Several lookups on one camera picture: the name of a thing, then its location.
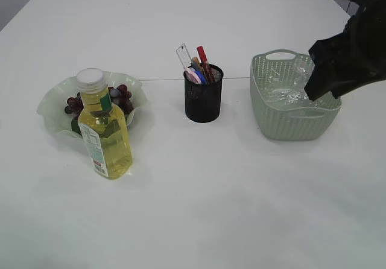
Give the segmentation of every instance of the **green label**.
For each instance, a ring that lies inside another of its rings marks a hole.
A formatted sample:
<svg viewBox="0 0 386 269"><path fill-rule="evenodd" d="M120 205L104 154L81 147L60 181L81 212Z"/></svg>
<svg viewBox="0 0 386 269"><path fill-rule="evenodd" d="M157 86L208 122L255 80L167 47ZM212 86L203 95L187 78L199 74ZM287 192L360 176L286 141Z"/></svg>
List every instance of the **green label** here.
<svg viewBox="0 0 386 269"><path fill-rule="evenodd" d="M102 105L102 110L111 109L112 105L111 105L111 99L109 94L106 94L105 97L101 98L101 105Z"/></svg>

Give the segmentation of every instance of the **white bottle cap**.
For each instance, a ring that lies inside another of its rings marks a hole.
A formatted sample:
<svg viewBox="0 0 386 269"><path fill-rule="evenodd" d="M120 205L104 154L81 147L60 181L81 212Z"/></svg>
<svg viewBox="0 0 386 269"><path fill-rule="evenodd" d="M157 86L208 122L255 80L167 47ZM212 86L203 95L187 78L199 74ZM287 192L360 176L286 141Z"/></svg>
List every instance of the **white bottle cap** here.
<svg viewBox="0 0 386 269"><path fill-rule="evenodd" d="M87 68L77 75L78 89L86 94L101 92L107 86L103 71L97 68Z"/></svg>

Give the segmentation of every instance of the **marker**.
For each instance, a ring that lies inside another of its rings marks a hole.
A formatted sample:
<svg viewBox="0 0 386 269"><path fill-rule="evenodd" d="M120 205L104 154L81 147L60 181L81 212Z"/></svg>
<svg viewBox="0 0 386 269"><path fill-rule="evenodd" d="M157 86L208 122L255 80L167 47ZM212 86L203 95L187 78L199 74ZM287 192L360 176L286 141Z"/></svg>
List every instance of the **marker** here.
<svg viewBox="0 0 386 269"><path fill-rule="evenodd" d="M201 65L204 69L205 76L209 80L210 83L216 82L215 77L212 74L212 68L209 65L209 62L207 61L204 48L202 46L197 47L198 55L201 59Z"/></svg>

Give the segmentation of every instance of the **blue pen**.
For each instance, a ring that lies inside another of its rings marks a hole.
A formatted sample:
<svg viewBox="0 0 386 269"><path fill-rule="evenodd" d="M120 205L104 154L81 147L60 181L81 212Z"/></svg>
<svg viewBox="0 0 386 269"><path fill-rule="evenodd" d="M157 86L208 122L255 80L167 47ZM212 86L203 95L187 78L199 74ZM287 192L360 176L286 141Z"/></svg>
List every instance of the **blue pen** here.
<svg viewBox="0 0 386 269"><path fill-rule="evenodd" d="M207 83L206 83L206 79L205 79L204 75L200 71L196 71L195 73L197 74L197 76L201 80L201 83L203 85L206 85Z"/></svg>

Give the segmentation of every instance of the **black mesh pen holder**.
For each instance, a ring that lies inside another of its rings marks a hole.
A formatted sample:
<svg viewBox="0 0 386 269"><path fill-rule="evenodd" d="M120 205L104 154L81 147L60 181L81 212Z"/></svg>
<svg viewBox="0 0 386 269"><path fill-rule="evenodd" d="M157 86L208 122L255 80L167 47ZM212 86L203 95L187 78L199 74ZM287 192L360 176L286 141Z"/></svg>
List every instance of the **black mesh pen holder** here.
<svg viewBox="0 0 386 269"><path fill-rule="evenodd" d="M185 113L186 116L199 123L211 122L220 115L221 90L223 71L210 64L215 82L207 85L196 84L185 78Z"/></svg>

